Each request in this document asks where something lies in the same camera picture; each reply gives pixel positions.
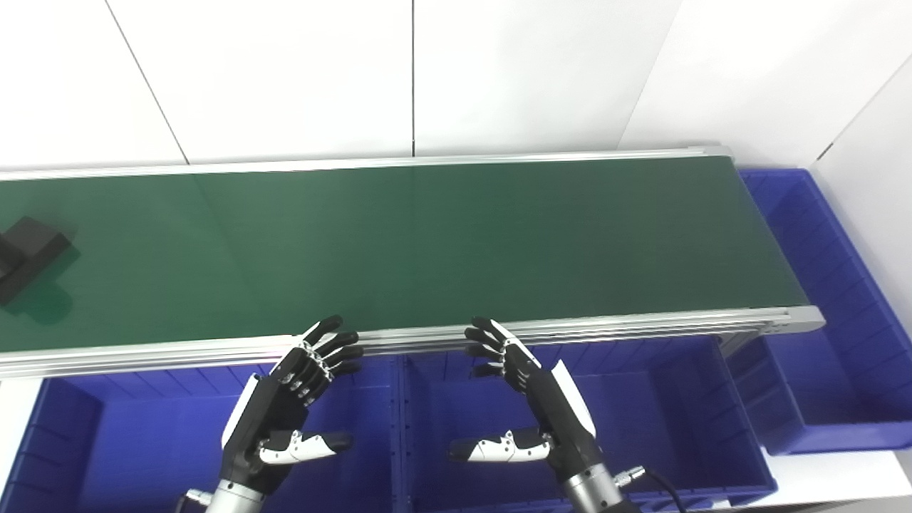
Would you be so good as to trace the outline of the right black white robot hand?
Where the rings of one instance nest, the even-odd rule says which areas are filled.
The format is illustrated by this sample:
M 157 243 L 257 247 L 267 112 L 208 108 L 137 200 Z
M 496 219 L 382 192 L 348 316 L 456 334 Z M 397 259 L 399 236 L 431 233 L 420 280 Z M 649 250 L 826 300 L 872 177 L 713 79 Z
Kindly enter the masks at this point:
M 487 358 L 474 377 L 498 376 L 527 399 L 537 425 L 501 435 L 454 440 L 450 460 L 469 463 L 528 463 L 544 460 L 564 483 L 605 462 L 595 423 L 563 363 L 545 368 L 511 331 L 495 319 L 474 317 L 465 329 L 466 354 Z

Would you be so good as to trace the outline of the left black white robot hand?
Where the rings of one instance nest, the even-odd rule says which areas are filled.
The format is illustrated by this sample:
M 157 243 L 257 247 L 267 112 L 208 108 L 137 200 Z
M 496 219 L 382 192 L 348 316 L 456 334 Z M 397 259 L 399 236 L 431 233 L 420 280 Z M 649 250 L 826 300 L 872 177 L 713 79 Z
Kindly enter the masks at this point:
M 340 332 L 343 322 L 332 315 L 292 336 L 269 373 L 248 379 L 222 433 L 219 487 L 266 497 L 293 465 L 351 449 L 352 434 L 304 428 L 311 406 L 333 381 L 361 370 L 359 335 Z

